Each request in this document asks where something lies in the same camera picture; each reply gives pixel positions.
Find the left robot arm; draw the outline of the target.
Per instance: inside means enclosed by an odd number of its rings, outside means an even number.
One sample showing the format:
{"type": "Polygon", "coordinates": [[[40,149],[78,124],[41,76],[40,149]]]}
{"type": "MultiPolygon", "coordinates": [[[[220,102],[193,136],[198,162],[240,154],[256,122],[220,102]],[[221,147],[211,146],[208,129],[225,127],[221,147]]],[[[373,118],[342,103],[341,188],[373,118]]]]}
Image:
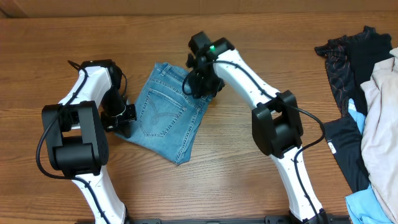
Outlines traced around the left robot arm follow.
{"type": "Polygon", "coordinates": [[[36,150],[39,170],[72,181],[87,201],[95,223],[132,223],[107,171],[106,133],[131,137],[136,107],[120,87],[127,83],[111,59],[69,63],[78,72],[70,92],[42,109],[44,132],[36,150]]]}

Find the light blue denim jeans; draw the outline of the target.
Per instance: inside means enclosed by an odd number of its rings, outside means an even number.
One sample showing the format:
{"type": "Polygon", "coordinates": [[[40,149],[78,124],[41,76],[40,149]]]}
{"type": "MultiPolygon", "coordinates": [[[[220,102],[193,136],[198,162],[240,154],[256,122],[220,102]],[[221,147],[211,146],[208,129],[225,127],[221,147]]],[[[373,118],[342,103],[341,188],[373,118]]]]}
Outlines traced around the light blue denim jeans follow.
{"type": "Polygon", "coordinates": [[[188,72],[167,62],[155,63],[134,103],[137,119],[131,137],[117,137],[154,151],[176,165],[190,160],[193,142],[212,96],[195,99],[182,90],[188,72]]]}

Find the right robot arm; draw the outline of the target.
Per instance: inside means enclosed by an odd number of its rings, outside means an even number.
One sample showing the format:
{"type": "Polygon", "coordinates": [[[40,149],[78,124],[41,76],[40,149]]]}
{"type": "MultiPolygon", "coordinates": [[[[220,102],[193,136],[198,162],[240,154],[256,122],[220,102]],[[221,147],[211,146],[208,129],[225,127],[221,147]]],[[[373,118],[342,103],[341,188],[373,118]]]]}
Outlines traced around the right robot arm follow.
{"type": "Polygon", "coordinates": [[[259,150],[277,166],[289,200],[291,223],[328,223],[303,161],[301,114],[322,122],[297,106],[294,94],[267,84],[225,38],[212,42],[204,32],[193,35],[186,65],[191,72],[183,93],[194,98],[216,96],[229,85],[251,110],[252,138],[259,150]]]}

